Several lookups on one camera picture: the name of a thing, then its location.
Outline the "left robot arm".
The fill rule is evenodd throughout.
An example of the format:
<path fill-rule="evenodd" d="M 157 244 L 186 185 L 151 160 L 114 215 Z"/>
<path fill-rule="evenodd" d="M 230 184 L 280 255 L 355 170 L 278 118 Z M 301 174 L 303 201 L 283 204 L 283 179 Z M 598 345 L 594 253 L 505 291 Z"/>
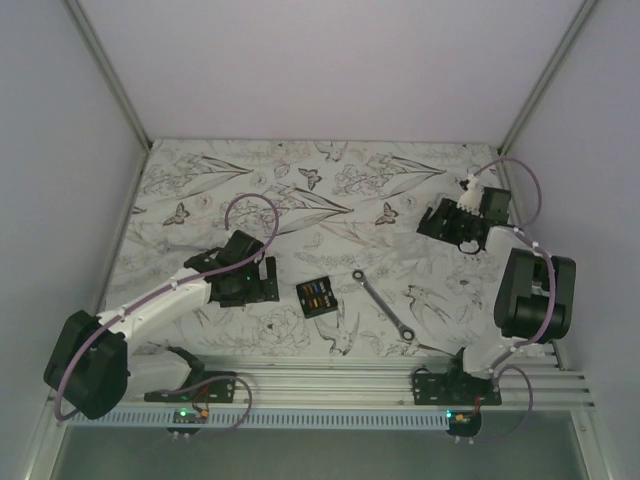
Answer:
<path fill-rule="evenodd" d="M 182 347 L 151 356 L 137 350 L 164 326 L 208 304 L 231 308 L 278 301 L 277 263 L 266 249 L 237 230 L 225 246 L 190 257 L 168 281 L 137 299 L 96 315 L 72 314 L 44 371 L 45 383 L 56 392 L 56 418 L 71 417 L 63 413 L 63 403 L 94 420 L 129 397 L 197 399 L 211 375 L 195 355 Z"/>

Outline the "black fuse box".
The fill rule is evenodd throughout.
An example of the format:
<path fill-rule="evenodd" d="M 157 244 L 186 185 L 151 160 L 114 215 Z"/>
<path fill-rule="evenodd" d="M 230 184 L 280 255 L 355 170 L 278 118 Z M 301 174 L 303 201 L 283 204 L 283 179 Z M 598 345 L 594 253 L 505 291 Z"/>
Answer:
<path fill-rule="evenodd" d="M 328 276 L 298 284 L 296 293 L 305 319 L 331 313 L 338 309 L 338 301 L 333 294 Z"/>

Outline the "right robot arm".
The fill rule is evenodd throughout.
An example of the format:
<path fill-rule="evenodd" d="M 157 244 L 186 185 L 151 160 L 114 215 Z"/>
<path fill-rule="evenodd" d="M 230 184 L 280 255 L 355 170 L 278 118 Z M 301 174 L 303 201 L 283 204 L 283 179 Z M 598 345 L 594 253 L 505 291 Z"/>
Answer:
<path fill-rule="evenodd" d="M 459 200 L 429 207 L 417 232 L 453 245 L 467 257 L 502 256 L 505 267 L 493 303 L 494 325 L 457 355 L 461 369 L 443 380 L 452 403 L 468 403 L 477 379 L 497 382 L 506 360 L 522 348 L 563 338 L 572 318 L 574 260 L 552 256 L 509 223 L 511 192 L 468 188 Z"/>

